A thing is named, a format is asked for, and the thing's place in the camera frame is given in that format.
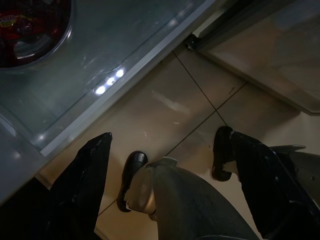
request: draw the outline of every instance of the led light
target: led light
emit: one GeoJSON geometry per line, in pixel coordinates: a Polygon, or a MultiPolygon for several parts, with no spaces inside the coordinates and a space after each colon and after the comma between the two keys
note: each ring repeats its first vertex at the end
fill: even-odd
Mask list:
{"type": "Polygon", "coordinates": [[[119,71],[116,72],[115,74],[118,78],[121,78],[124,75],[124,70],[120,69],[119,71]]]}
{"type": "Polygon", "coordinates": [[[114,83],[116,82],[115,78],[114,77],[110,77],[107,81],[106,81],[106,84],[111,86],[113,85],[114,83]]]}
{"type": "Polygon", "coordinates": [[[95,90],[95,94],[101,95],[101,94],[104,94],[105,91],[106,91],[105,86],[100,86],[97,90],[95,90]]]}

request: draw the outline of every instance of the black shoe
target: black shoe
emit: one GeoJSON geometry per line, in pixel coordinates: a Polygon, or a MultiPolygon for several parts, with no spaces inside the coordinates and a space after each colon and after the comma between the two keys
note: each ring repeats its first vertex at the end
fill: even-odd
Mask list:
{"type": "Polygon", "coordinates": [[[213,143],[213,166],[212,177],[220,182],[228,181],[231,178],[231,172],[224,171],[225,163],[231,162],[233,158],[233,150],[230,141],[230,133],[233,129],[229,126],[221,126],[215,133],[213,143]]]}
{"type": "Polygon", "coordinates": [[[134,151],[126,160],[124,169],[122,172],[122,183],[119,195],[116,199],[116,204],[121,212],[128,213],[131,210],[127,209],[125,194],[128,191],[132,178],[136,172],[148,163],[148,157],[142,151],[134,151]]]}

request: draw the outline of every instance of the floor tile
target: floor tile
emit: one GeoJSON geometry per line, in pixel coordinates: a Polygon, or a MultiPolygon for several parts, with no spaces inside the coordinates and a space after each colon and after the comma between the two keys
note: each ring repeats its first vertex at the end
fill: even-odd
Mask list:
{"type": "Polygon", "coordinates": [[[204,56],[180,45],[175,54],[215,108],[220,107],[245,81],[204,56]]]}
{"type": "Polygon", "coordinates": [[[235,131],[267,146],[305,145],[303,152],[320,154],[320,117],[309,116],[247,84],[218,111],[235,131]]]}
{"type": "Polygon", "coordinates": [[[52,184],[88,140],[112,132],[102,211],[118,195],[122,169],[131,152],[141,150],[151,160],[159,158],[213,111],[177,58],[170,54],[40,174],[52,184]]]}
{"type": "MultiPolygon", "coordinates": [[[[205,179],[214,186],[243,216],[257,233],[247,202],[241,190],[241,184],[235,174],[227,182],[213,180],[210,175],[214,155],[213,140],[217,129],[224,123],[214,113],[170,154],[178,160],[178,166],[187,169],[205,179]]],[[[157,240],[158,230],[155,222],[139,212],[122,213],[114,203],[98,218],[98,229],[111,240],[157,240]]]]}

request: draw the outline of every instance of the shoe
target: shoe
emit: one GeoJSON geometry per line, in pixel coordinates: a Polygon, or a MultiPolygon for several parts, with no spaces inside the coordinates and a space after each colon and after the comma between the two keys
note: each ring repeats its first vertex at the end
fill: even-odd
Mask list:
{"type": "Polygon", "coordinates": [[[213,166],[211,175],[215,180],[220,182],[228,181],[231,178],[232,173],[224,171],[223,167],[225,163],[234,160],[234,154],[232,150],[230,133],[233,129],[229,126],[221,126],[215,133],[213,143],[213,166]]]}
{"type": "Polygon", "coordinates": [[[125,194],[130,188],[132,178],[134,177],[136,172],[147,163],[148,157],[142,151],[134,151],[127,158],[122,172],[121,188],[116,199],[116,204],[121,212],[128,213],[131,211],[130,209],[127,209],[125,194]]]}

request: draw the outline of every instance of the beige tile floor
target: beige tile floor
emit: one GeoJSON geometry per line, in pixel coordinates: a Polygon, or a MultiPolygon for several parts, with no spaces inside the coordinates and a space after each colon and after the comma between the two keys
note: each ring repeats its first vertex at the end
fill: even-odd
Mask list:
{"type": "Polygon", "coordinates": [[[42,178],[52,184],[89,139],[112,132],[105,192],[96,232],[108,240],[157,240],[157,224],[139,212],[122,213],[115,199],[127,156],[135,150],[151,160],[169,155],[213,185],[257,233],[241,185],[211,178],[213,139],[228,124],[272,145],[302,144],[320,154],[320,117],[298,112],[264,91],[179,46],[141,82],[48,164],[42,178]]]}

